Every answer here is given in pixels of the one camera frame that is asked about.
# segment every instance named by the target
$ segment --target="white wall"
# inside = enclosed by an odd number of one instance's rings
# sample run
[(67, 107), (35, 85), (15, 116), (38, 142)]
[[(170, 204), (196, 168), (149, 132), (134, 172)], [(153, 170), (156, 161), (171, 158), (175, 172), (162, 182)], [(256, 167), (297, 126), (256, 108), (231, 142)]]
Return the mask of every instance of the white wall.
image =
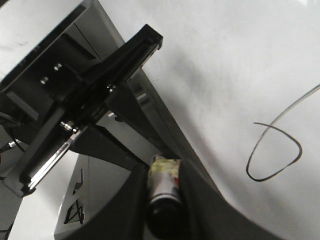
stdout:
[[(225, 198), (285, 239), (320, 238), (320, 92), (276, 127), (302, 158), (254, 182), (249, 155), (265, 127), (319, 84), (317, 0), (101, 0), (127, 41), (145, 23), (164, 36), (143, 68)], [(266, 177), (298, 154), (270, 130), (251, 165)]]

